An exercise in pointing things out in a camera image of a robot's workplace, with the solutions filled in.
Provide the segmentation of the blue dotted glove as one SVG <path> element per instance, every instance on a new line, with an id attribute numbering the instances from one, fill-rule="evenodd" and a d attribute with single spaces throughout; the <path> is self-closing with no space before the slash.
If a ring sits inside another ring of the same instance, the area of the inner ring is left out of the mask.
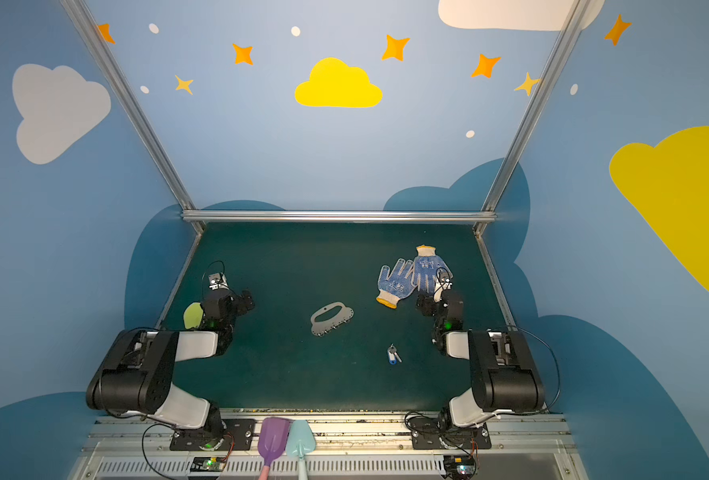
<path id="1" fill-rule="evenodd" d="M 390 309 L 396 309 L 398 302 L 408 298 L 415 290 L 413 283 L 413 261 L 399 258 L 394 266 L 382 266 L 377 280 L 376 301 Z"/>
<path id="2" fill-rule="evenodd" d="M 413 283 L 419 293 L 435 295 L 435 276 L 439 270 L 451 273 L 444 260 L 436 254 L 436 249 L 428 245 L 416 247 L 416 258 L 413 260 Z"/>

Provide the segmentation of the right controller board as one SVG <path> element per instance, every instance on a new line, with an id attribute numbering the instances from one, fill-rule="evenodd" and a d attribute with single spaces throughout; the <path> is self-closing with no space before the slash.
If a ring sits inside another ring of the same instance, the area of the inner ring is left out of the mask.
<path id="1" fill-rule="evenodd" d="M 471 456 L 448 455 L 442 460 L 443 479 L 470 480 L 477 471 L 477 463 Z"/>

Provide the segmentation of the right blue dotted glove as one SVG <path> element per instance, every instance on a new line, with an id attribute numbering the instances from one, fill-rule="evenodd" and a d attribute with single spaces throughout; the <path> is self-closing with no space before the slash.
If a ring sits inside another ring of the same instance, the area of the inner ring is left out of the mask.
<path id="1" fill-rule="evenodd" d="M 451 273 L 444 260 L 436 254 L 436 249 L 428 245 L 416 247 L 416 258 L 413 260 L 413 283 L 419 293 L 435 295 L 435 276 L 439 270 Z"/>

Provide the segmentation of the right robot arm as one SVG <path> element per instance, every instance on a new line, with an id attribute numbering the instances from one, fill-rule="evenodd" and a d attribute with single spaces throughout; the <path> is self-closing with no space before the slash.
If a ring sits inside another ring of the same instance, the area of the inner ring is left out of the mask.
<path id="1" fill-rule="evenodd" d="M 463 300 L 453 290 L 418 295 L 416 307 L 433 320 L 432 344 L 446 357 L 468 362 L 470 386 L 451 398 L 420 436 L 448 442 L 453 434 L 476 432 L 500 415 L 532 415 L 546 410 L 545 389 L 529 346 L 518 329 L 463 327 Z"/>

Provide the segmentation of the controller board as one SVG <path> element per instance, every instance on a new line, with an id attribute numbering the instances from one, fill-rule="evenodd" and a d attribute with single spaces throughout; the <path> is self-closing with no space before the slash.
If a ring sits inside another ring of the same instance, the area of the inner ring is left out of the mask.
<path id="1" fill-rule="evenodd" d="M 224 458 L 222 457 L 196 457 L 192 460 L 190 471 L 194 472 L 222 472 L 224 471 Z"/>
<path id="2" fill-rule="evenodd" d="M 442 460 L 443 479 L 470 480 L 477 471 L 477 463 L 471 456 L 448 455 Z"/>

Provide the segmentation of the teal toy shovel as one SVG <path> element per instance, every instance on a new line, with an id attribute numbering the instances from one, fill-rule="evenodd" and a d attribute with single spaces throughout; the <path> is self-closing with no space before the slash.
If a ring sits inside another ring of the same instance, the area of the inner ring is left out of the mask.
<path id="1" fill-rule="evenodd" d="M 306 420 L 294 420 L 290 426 L 286 455 L 298 462 L 298 479 L 308 480 L 306 456 L 316 450 L 316 438 Z"/>

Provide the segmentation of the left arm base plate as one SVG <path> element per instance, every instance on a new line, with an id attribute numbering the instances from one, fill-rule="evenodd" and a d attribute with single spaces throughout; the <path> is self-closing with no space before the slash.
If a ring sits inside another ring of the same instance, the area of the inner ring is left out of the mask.
<path id="1" fill-rule="evenodd" d="M 226 418 L 222 419 L 222 426 L 214 431 L 204 428 L 176 431 L 170 441 L 170 451 L 248 451 L 252 448 L 254 432 L 256 432 L 256 420 Z"/>

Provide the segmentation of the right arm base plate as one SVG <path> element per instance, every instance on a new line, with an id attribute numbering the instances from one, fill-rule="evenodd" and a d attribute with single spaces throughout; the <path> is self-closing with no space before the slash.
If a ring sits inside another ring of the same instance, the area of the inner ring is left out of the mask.
<path id="1" fill-rule="evenodd" d="M 414 416 L 405 422 L 410 432 L 414 450 L 488 450 L 491 448 L 489 432 L 480 428 L 448 427 L 442 431 L 436 420 Z"/>

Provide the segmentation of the purple toy shovel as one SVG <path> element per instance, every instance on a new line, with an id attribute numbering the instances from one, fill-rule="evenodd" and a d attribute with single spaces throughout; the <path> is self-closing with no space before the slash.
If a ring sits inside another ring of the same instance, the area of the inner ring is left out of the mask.
<path id="1" fill-rule="evenodd" d="M 258 453 L 264 460 L 264 466 L 258 477 L 259 480 L 268 480 L 272 463 L 284 454 L 290 427 L 292 422 L 286 418 L 268 417 L 262 421 L 262 429 L 258 437 Z"/>

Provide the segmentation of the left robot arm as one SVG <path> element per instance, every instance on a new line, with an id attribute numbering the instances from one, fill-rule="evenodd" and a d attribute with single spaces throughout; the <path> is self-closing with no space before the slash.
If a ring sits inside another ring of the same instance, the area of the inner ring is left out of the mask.
<path id="1" fill-rule="evenodd" d="M 226 439 L 218 404 L 174 385 L 176 363 L 218 357 L 234 340 L 236 319 L 254 309 L 248 290 L 206 295 L 200 325 L 190 330 L 124 330 L 90 380 L 86 404 L 116 418 L 142 416 L 168 426 L 192 445 L 216 450 Z"/>

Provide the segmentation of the left controller board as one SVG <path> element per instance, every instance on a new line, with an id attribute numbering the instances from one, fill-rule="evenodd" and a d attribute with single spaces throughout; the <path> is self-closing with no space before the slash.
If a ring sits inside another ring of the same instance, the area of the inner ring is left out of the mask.
<path id="1" fill-rule="evenodd" d="M 224 471 L 224 458 L 222 457 L 196 457 L 192 460 L 190 471 L 194 472 L 222 472 Z"/>

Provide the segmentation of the blue-capped keys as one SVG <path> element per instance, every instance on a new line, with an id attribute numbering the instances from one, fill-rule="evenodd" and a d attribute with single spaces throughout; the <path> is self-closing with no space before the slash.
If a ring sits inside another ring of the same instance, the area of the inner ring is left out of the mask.
<path id="1" fill-rule="evenodd" d="M 397 349 L 393 344 L 391 344 L 387 348 L 387 357 L 388 357 L 388 362 L 390 365 L 396 365 L 396 364 L 402 362 L 402 360 L 397 352 Z"/>

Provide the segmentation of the left blue dotted glove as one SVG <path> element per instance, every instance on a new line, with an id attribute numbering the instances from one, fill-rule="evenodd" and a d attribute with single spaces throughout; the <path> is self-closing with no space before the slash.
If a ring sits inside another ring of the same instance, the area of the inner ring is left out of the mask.
<path id="1" fill-rule="evenodd" d="M 390 309 L 396 309 L 398 302 L 408 298 L 415 290 L 413 283 L 413 261 L 399 258 L 394 266 L 382 266 L 377 280 L 376 301 Z"/>

